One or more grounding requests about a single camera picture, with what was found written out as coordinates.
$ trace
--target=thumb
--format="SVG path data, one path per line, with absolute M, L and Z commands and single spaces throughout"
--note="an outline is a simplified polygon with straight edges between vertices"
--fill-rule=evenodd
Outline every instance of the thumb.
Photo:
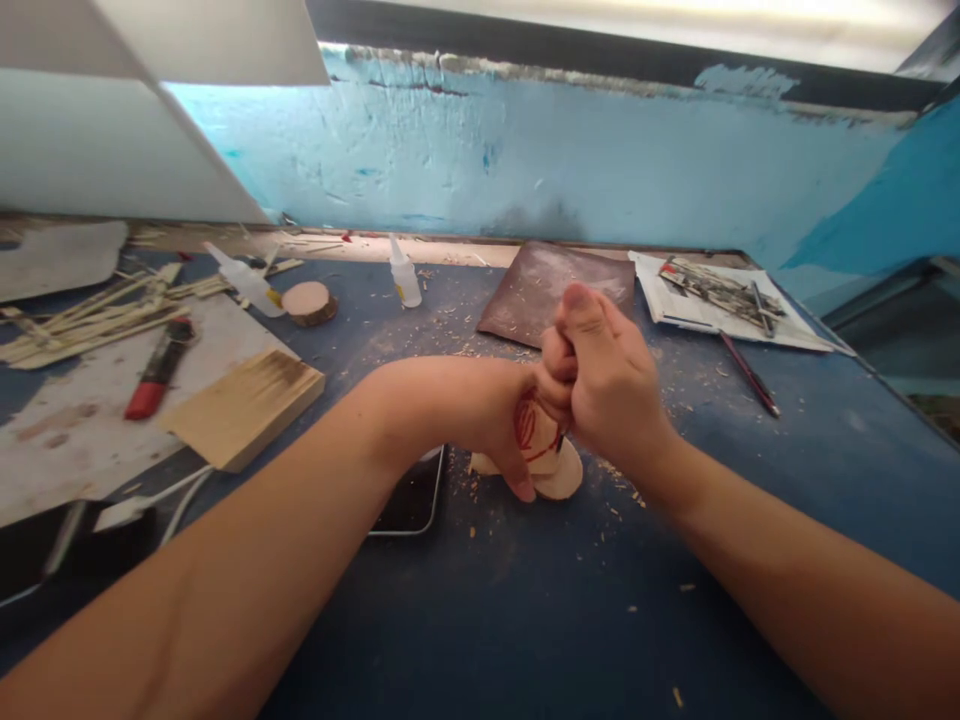
M 501 444 L 495 454 L 490 455 L 494 465 L 500 470 L 503 479 L 513 490 L 513 494 L 523 502 L 533 502 L 537 499 L 537 491 L 533 488 L 533 479 L 523 453 L 517 447 L 517 442 L 511 434 L 510 440 Z
M 563 334 L 581 370 L 609 359 L 617 349 L 603 305 L 582 283 L 571 284 L 563 293 Z

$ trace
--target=marker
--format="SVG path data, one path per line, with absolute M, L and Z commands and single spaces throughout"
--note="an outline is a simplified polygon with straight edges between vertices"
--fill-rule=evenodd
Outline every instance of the marker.
M 194 337 L 193 325 L 187 318 L 174 318 L 167 323 L 166 331 L 154 348 L 140 377 L 140 384 L 137 385 L 123 414 L 125 420 L 146 420 L 153 416 L 167 393 L 180 358 Z

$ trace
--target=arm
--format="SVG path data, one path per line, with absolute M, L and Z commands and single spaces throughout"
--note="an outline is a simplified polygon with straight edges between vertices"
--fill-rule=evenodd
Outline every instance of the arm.
M 631 478 L 834 712 L 955 712 L 960 603 L 682 440 L 639 330 L 609 301 L 568 289 L 544 338 L 538 387 L 551 414 Z
M 255 717 L 421 455 L 456 442 L 498 456 L 533 499 L 512 423 L 532 382 L 530 366 L 505 360 L 375 371 L 16 667 L 0 717 Z

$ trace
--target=hand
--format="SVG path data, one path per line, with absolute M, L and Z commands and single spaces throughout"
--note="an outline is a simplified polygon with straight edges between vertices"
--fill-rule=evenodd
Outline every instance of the hand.
M 536 376 L 544 409 L 629 475 L 642 474 L 678 439 L 640 330 L 585 285 L 563 294 Z
M 400 434 L 416 457 L 448 442 L 483 453 L 518 498 L 533 502 L 513 421 L 520 398 L 536 384 L 533 368 L 498 358 L 421 357 L 385 365 L 371 379 L 389 385 L 378 394 L 396 402 L 397 416 L 409 423 Z

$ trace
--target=white cable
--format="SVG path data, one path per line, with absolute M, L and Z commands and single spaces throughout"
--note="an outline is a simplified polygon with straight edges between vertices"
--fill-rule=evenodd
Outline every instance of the white cable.
M 116 505 L 111 505 L 100 513 L 99 517 L 97 518 L 97 524 L 94 526 L 93 531 L 100 532 L 102 530 L 109 530 L 110 528 L 120 527 L 121 525 L 126 525 L 127 523 L 133 522 L 143 515 L 143 511 L 147 508 L 153 507 L 164 498 L 169 497 L 180 488 L 192 483 L 197 478 L 204 476 L 204 473 L 209 473 L 212 470 L 212 465 L 204 465 L 195 473 L 187 475 L 187 477 L 185 477 L 183 480 L 175 482 L 166 490 L 161 491 L 153 497 L 134 495 L 133 497 L 127 498 Z
M 158 502 L 160 502 L 160 501 L 163 500 L 164 498 L 170 497 L 171 495 L 173 495 L 173 494 L 174 494 L 177 490 L 179 490 L 180 488 L 184 487 L 185 485 L 189 485 L 189 484 L 192 483 L 194 480 L 198 479 L 201 475 L 203 475 L 204 473 L 208 473 L 208 472 L 210 472 L 211 470 L 213 470 L 213 465 L 204 465 L 202 468 L 200 468 L 199 470 L 197 470 L 195 473 L 191 473 L 190 475 L 187 475 L 183 480 L 180 480 L 179 482 L 175 482 L 175 483 L 174 483 L 173 485 L 171 485 L 170 487 L 166 488 L 165 490 L 161 490 L 161 491 L 158 492 L 156 495 L 154 495 L 153 497 L 151 497 L 151 498 L 150 498 L 150 504 L 151 504 L 151 505 L 156 505 Z
M 206 482 L 207 478 L 213 475 L 213 467 L 211 465 L 207 465 L 201 470 L 201 472 L 204 474 L 197 478 L 197 481 L 193 484 L 193 487 L 187 490 L 183 496 L 183 499 L 180 500 L 180 504 L 177 505 L 177 509 L 173 513 L 173 517 L 170 518 L 170 522 L 167 525 L 166 531 L 163 533 L 163 537 L 160 538 L 160 545 L 158 547 L 163 547 L 170 542 L 170 538 L 172 538 L 177 532 L 177 527 L 179 527 L 180 521 L 183 519 L 183 515 L 187 511 L 187 507 L 189 507 L 193 497 L 200 490 L 200 486 Z

